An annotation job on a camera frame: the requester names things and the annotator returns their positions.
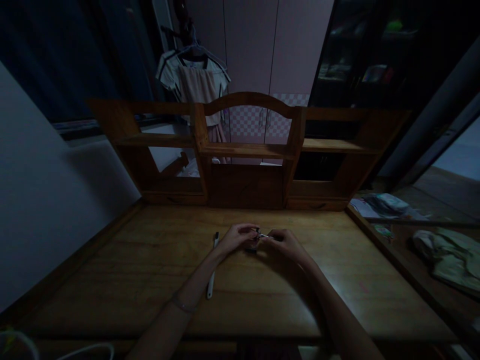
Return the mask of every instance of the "bracelet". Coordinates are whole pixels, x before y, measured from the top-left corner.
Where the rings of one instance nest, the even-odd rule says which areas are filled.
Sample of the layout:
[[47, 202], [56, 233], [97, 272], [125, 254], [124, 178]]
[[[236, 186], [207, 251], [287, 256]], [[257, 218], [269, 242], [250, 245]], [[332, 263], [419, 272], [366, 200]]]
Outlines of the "bracelet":
[[185, 313], [193, 314], [195, 310], [197, 310], [197, 307], [190, 307], [185, 305], [179, 300], [178, 293], [174, 292], [173, 295], [171, 296], [170, 301], [180, 310], [182, 310]]

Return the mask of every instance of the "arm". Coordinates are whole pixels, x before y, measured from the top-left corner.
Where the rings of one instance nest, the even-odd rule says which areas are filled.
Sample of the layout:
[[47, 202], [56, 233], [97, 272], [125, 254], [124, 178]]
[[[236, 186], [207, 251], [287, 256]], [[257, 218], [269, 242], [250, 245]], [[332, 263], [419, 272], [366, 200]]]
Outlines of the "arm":
[[[232, 225], [217, 247], [183, 283], [177, 292], [178, 300], [189, 309], [196, 307], [215, 268], [241, 244], [254, 241], [258, 234], [252, 228], [258, 227], [249, 223]], [[125, 359], [170, 359], [191, 317], [192, 313], [181, 310], [172, 301], [167, 302]]]
[[383, 359], [370, 336], [330, 285], [317, 263], [299, 243], [293, 232], [286, 229], [272, 230], [268, 236], [262, 237], [261, 240], [291, 258], [305, 272], [318, 296], [333, 342], [341, 358]]

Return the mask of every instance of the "folded clothing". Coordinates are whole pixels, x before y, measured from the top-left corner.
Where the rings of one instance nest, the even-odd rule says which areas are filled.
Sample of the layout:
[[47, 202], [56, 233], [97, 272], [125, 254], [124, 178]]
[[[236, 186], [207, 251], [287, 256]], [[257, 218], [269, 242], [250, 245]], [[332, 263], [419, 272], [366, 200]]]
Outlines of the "folded clothing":
[[399, 218], [410, 208], [408, 203], [389, 193], [365, 195], [363, 199], [383, 218]]
[[433, 263], [432, 275], [451, 285], [480, 292], [480, 244], [459, 232], [418, 230], [413, 244]]

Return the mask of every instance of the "forearm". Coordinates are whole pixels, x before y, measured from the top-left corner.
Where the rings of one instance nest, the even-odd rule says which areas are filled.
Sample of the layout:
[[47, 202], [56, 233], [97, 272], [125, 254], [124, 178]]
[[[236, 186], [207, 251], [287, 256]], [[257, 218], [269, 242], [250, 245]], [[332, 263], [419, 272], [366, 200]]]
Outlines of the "forearm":
[[[210, 276], [223, 259], [224, 255], [220, 251], [212, 250], [178, 290], [178, 300], [189, 308], [196, 307], [205, 293]], [[191, 317], [191, 313], [180, 310], [169, 301], [126, 359], [170, 359]]]
[[382, 354], [353, 315], [315, 261], [308, 256], [301, 263], [318, 296], [328, 328], [342, 359], [383, 359]]

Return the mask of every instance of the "white pen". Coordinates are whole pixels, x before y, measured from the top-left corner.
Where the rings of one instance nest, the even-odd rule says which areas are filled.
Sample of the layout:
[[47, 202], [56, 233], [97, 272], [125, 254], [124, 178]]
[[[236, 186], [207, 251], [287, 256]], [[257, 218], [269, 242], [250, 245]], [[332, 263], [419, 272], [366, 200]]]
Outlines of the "white pen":
[[[217, 231], [215, 233], [215, 241], [213, 242], [213, 248], [215, 249], [219, 243], [219, 232]], [[208, 282], [208, 287], [206, 288], [206, 299], [210, 300], [212, 298], [212, 295], [214, 293], [214, 279], [215, 279], [215, 271], [210, 277], [210, 281]]]

